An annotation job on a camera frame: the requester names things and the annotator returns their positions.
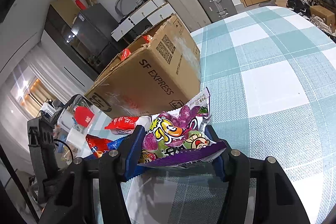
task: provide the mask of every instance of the white drawer unit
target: white drawer unit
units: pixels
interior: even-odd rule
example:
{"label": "white drawer unit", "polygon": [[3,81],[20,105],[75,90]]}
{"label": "white drawer unit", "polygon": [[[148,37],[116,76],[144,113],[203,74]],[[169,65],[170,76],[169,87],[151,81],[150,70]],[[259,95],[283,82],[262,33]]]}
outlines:
{"label": "white drawer unit", "polygon": [[165,0],[153,0],[153,2],[155,3],[155,5],[157,7],[160,7],[160,6],[162,6],[162,5],[164,5],[166,3]]}
{"label": "white drawer unit", "polygon": [[175,11],[171,7],[171,5],[167,3],[164,6],[160,7],[157,11],[149,15],[147,19],[154,26],[161,20],[164,20],[165,18],[169,17],[171,14],[175,14]]}
{"label": "white drawer unit", "polygon": [[138,10],[136,10],[131,16],[130,20],[136,25],[145,17],[147,17],[150,13],[154,12],[158,7],[155,3],[150,0],[144,5],[142,5]]}
{"label": "white drawer unit", "polygon": [[126,18],[113,32],[112,37],[118,41],[121,39],[129,30],[134,27],[132,22],[128,18]]}

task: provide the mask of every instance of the teal and white tablecloth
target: teal and white tablecloth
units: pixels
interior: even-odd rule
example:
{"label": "teal and white tablecloth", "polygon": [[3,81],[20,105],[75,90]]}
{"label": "teal and white tablecloth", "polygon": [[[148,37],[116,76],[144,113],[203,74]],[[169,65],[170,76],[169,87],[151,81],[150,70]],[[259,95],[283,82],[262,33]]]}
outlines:
{"label": "teal and white tablecloth", "polygon": [[[250,157],[274,156],[310,222],[321,223],[336,203],[336,44],[281,7],[244,12],[192,36],[218,136]],[[101,130],[109,122],[98,114],[89,133],[118,138]],[[122,183],[132,223],[139,224],[216,223],[226,187],[211,165],[153,170]],[[102,223],[99,205],[97,217]]]}

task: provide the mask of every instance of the ceiling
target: ceiling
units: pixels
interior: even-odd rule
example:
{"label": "ceiling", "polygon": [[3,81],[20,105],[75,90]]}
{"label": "ceiling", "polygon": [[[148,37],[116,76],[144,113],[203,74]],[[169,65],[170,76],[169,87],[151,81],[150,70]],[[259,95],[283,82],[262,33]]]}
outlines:
{"label": "ceiling", "polygon": [[0,24],[0,85],[41,40],[49,4],[54,0],[16,0]]}

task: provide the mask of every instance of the metal bolt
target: metal bolt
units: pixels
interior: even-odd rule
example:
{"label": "metal bolt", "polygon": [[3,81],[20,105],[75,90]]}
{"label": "metal bolt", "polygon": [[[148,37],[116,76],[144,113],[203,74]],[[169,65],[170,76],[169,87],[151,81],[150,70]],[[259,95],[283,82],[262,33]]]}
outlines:
{"label": "metal bolt", "polygon": [[267,158],[267,161],[270,163],[270,164],[274,164],[277,160],[273,157],[268,157]]}
{"label": "metal bolt", "polygon": [[111,151],[109,152],[109,155],[110,155],[111,157],[115,157],[116,155],[118,155],[118,150],[111,150]]}
{"label": "metal bolt", "polygon": [[73,159],[73,163],[74,164],[80,164],[82,162],[82,158],[81,157],[77,157]]}
{"label": "metal bolt", "polygon": [[231,155],[232,155],[232,156],[236,156],[236,157],[237,157],[237,156],[239,156],[239,155],[240,155],[240,151],[239,151],[239,150],[237,150],[237,149],[232,149],[232,150],[231,150]]}

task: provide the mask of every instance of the curtain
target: curtain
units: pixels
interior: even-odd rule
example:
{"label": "curtain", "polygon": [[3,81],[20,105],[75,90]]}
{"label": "curtain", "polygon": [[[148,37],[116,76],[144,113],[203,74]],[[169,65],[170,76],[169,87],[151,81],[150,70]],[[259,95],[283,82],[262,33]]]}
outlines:
{"label": "curtain", "polygon": [[36,117],[44,102],[56,99],[39,79],[36,79],[29,88],[28,93],[21,99],[20,105],[24,107],[33,117]]}
{"label": "curtain", "polygon": [[33,174],[28,147],[27,121],[31,119],[4,84],[0,88],[0,143],[14,169]]}
{"label": "curtain", "polygon": [[24,60],[46,86],[64,104],[75,94],[84,94],[85,90],[71,81],[47,56],[39,43],[35,45]]}

